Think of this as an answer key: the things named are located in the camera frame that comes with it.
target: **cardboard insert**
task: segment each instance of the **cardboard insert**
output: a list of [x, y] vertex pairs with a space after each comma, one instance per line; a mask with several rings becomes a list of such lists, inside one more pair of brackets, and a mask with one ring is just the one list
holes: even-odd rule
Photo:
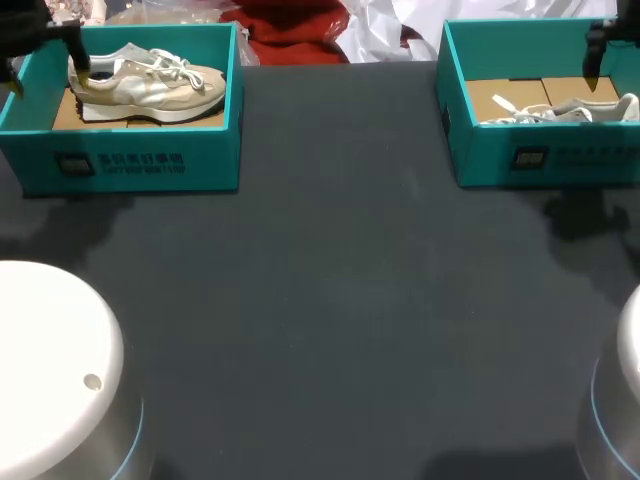
[[620, 99], [609, 77], [600, 77], [593, 92], [582, 77], [471, 80], [466, 86], [478, 122], [509, 117], [509, 112], [492, 100], [496, 94], [519, 110], [532, 105], [557, 107], [573, 98], [588, 102], [617, 102]]
[[113, 122], [89, 122], [80, 118], [76, 108], [76, 97], [66, 88], [53, 122], [52, 130], [96, 130], [112, 128], [184, 128], [184, 127], [221, 127], [224, 125], [224, 109], [209, 117], [171, 125], [159, 125], [149, 120], [116, 120]]

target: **teal shoe box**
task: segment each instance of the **teal shoe box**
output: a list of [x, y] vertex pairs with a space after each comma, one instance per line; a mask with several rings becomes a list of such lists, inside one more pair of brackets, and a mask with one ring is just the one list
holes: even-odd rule
[[[593, 20], [445, 23], [436, 95], [460, 186], [640, 181], [640, 122], [481, 125], [472, 107], [467, 81], [581, 77], [585, 34]], [[633, 44], [609, 45], [601, 76], [610, 78], [619, 96], [640, 95], [640, 49]], [[505, 111], [502, 116], [510, 115]]]
[[227, 80], [224, 122], [53, 131], [68, 83], [68, 53], [62, 42], [51, 42], [25, 59], [24, 99], [12, 93], [0, 116], [0, 149], [25, 195], [237, 188], [243, 78], [232, 24], [86, 27], [82, 38], [90, 55], [131, 42], [221, 70]]

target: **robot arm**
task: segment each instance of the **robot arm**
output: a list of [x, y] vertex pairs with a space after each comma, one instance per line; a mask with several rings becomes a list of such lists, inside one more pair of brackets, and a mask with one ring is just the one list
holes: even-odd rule
[[62, 40], [80, 78], [89, 74], [89, 56], [82, 45], [80, 22], [54, 23], [43, 0], [0, 1], [0, 83], [20, 97], [22, 83], [11, 59], [33, 53], [49, 40]]
[[587, 32], [587, 53], [582, 62], [582, 75], [592, 90], [598, 84], [607, 42], [633, 42], [640, 47], [640, 0], [617, 0], [617, 7], [617, 18], [596, 20]]

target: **white cylindrical robot base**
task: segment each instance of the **white cylindrical robot base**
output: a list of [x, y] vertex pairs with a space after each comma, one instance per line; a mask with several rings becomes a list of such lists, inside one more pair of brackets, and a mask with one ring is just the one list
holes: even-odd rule
[[0, 262], [0, 384], [0, 480], [149, 479], [130, 350], [82, 280]]
[[594, 367], [576, 448], [588, 480], [640, 479], [640, 289]]

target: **black tabletop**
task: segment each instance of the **black tabletop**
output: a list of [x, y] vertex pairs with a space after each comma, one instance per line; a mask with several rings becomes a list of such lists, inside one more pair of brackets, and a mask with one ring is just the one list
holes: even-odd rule
[[246, 69], [237, 194], [23, 200], [1, 163], [0, 256], [110, 303], [154, 480], [577, 478], [640, 195], [460, 189], [433, 77]]

